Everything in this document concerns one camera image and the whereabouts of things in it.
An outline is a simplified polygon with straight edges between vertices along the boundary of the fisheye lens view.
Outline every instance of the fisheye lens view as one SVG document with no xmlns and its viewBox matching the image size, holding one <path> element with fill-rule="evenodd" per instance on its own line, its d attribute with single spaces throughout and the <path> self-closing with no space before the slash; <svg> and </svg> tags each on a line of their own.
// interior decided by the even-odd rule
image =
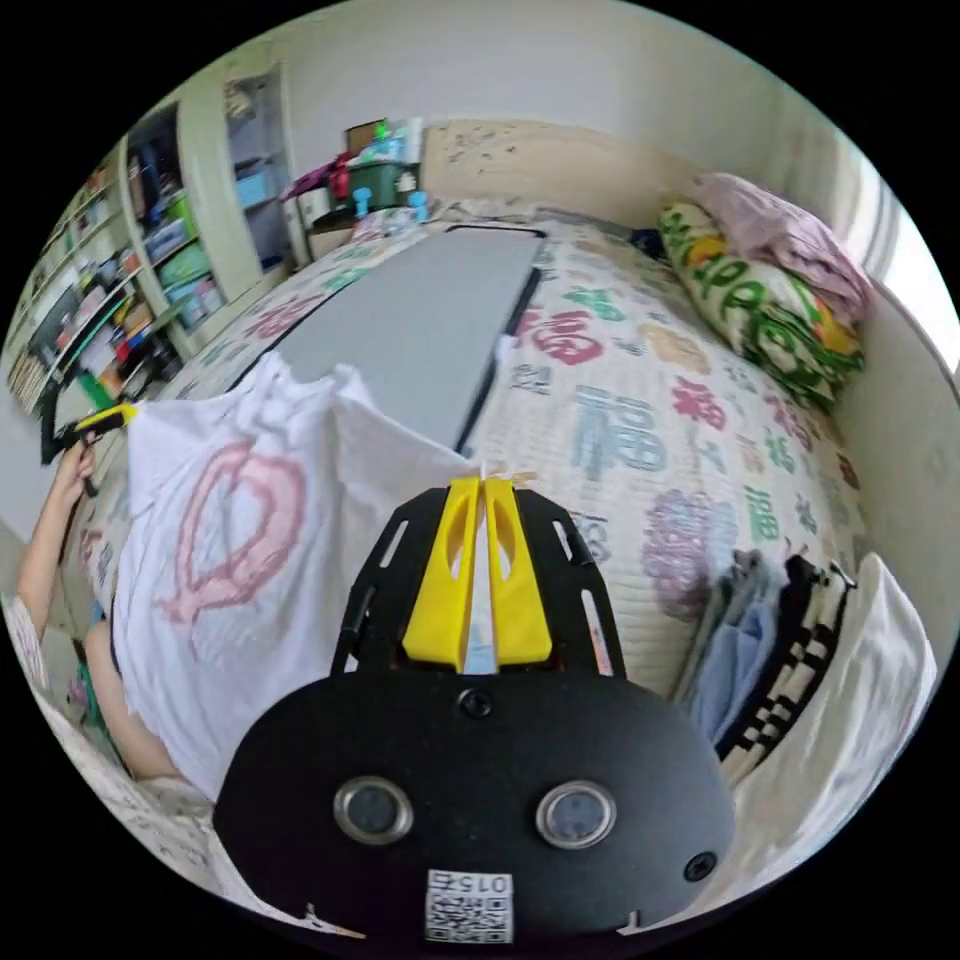
<svg viewBox="0 0 960 960">
<path fill-rule="evenodd" d="M 619 0 L 349 0 L 143 107 L 0 353 L 3 614 L 117 831 L 379 956 L 639 950 L 829 844 L 960 631 L 874 163 Z"/>
</svg>

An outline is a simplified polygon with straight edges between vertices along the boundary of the person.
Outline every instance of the person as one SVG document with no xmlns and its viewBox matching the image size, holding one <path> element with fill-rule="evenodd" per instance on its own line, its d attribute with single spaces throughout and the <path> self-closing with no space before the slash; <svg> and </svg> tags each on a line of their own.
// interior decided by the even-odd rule
<svg viewBox="0 0 960 960">
<path fill-rule="evenodd" d="M 93 474 L 93 437 L 74 444 L 57 465 L 27 546 L 17 581 L 17 596 L 26 608 L 37 638 L 42 638 L 50 617 L 58 561 L 70 515 L 83 493 L 84 481 Z M 94 695 L 110 738 L 131 775 L 136 779 L 182 779 L 166 748 L 127 710 L 123 685 L 110 653 L 110 624 L 101 620 L 83 643 Z"/>
<path fill-rule="evenodd" d="M 66 757 L 107 810 L 184 879 L 247 910 L 292 926 L 358 936 L 326 923 L 312 911 L 304 917 L 282 913 L 246 885 L 213 830 L 208 799 L 180 776 L 163 744 L 127 710 L 110 654 L 107 622 L 101 621 L 87 633 L 84 650 L 100 710 L 132 777 L 84 736 L 54 696 L 41 638 L 50 619 L 70 516 L 83 493 L 84 481 L 95 469 L 93 439 L 88 436 L 85 445 L 78 443 L 62 455 L 20 567 L 16 594 L 0 595 L 0 611 L 11 644 L 41 714 Z"/>
</svg>

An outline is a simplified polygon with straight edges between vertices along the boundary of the window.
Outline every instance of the window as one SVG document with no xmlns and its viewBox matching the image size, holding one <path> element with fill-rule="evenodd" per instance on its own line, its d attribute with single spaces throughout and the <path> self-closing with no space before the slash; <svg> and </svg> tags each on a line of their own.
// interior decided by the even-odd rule
<svg viewBox="0 0 960 960">
<path fill-rule="evenodd" d="M 898 236 L 881 281 L 913 314 L 950 370 L 960 377 L 960 318 L 930 248 L 897 204 Z"/>
</svg>

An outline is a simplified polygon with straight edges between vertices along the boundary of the bedspread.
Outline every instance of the bedspread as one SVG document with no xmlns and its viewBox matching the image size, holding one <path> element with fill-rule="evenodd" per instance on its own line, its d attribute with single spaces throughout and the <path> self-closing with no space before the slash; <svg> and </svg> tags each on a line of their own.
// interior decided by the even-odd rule
<svg viewBox="0 0 960 960">
<path fill-rule="evenodd" d="M 625 236 L 541 212 L 542 281 L 470 439 L 488 473 L 563 504 L 611 595 L 631 679 L 669 695 L 734 547 L 847 569 L 865 552 L 859 481 L 832 421 L 801 410 L 697 316 L 672 269 Z M 446 229 L 447 224 L 428 225 Z M 351 244 L 298 274 L 191 361 L 167 396 L 229 388 L 282 333 L 426 232 Z M 81 515 L 108 608 L 126 539 L 126 464 Z"/>
</svg>

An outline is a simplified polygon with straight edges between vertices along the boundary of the person's hand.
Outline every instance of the person's hand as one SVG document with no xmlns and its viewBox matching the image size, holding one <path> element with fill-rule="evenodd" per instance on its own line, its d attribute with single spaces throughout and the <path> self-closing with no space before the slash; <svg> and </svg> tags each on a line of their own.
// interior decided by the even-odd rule
<svg viewBox="0 0 960 960">
<path fill-rule="evenodd" d="M 87 443 L 75 443 L 65 450 L 57 464 L 57 472 L 50 488 L 50 498 L 58 506 L 70 509 L 83 493 L 83 481 L 93 474 L 96 460 L 93 456 L 94 434 L 87 434 Z"/>
</svg>

